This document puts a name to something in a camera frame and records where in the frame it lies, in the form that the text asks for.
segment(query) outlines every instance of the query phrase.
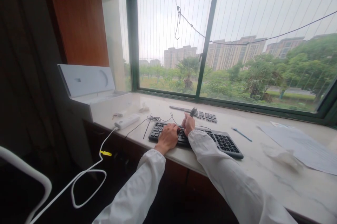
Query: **blue pen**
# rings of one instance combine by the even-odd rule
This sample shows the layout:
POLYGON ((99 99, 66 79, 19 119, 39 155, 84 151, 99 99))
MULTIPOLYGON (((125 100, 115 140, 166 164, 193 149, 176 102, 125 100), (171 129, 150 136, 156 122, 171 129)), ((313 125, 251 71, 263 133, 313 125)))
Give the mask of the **blue pen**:
POLYGON ((243 133, 241 133, 238 129, 232 128, 234 131, 237 131, 239 134, 241 134, 244 138, 246 138, 248 141, 252 141, 247 136, 245 136, 243 133))

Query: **white sleeve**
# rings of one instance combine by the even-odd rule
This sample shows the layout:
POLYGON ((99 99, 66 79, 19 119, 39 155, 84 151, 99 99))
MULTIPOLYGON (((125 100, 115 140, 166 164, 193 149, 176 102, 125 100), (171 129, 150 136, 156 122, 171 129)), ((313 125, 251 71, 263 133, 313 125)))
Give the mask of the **white sleeve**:
POLYGON ((233 158, 219 151, 205 132, 193 130, 189 141, 198 162, 239 223, 296 223, 287 210, 248 176, 233 158))
POLYGON ((165 163, 166 159, 157 150, 146 152, 139 161, 137 171, 93 224, 143 223, 157 194, 165 163))

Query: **keyboard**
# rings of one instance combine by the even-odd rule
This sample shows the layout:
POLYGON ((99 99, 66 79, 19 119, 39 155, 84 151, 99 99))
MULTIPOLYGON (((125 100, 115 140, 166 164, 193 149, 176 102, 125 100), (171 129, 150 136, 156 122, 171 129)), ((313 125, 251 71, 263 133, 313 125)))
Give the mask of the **keyboard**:
MULTIPOLYGON (((163 122, 156 122, 156 124, 153 126, 153 129, 151 130, 151 133, 148 136, 148 139, 153 142, 158 142, 158 138, 163 130, 163 127, 167 125, 167 123, 163 122)), ((178 132, 178 146, 191 148, 189 139, 184 133, 184 128, 180 125, 180 131, 178 132)), ((204 130, 200 129, 196 126, 197 130, 203 131, 207 133, 212 140, 214 141, 215 145, 217 146, 218 150, 226 153, 227 155, 236 158, 236 159, 242 159, 243 154, 239 150, 239 148, 235 145, 231 137, 226 132, 220 132, 215 130, 204 130)))

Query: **dark curtain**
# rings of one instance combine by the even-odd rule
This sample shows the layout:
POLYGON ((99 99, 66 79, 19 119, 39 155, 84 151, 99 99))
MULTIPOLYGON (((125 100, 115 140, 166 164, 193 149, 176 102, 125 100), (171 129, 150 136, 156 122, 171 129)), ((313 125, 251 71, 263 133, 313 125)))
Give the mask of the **dark curtain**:
POLYGON ((70 169, 70 155, 20 0, 0 2, 0 145, 34 153, 53 178, 70 169))

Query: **open box lid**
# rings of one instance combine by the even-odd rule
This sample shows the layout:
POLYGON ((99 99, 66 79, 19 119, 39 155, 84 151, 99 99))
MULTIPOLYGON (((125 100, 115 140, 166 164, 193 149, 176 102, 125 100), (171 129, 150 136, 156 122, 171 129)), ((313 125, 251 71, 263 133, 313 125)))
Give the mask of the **open box lid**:
POLYGON ((115 90, 109 67, 58 64, 63 82, 71 98, 115 90))

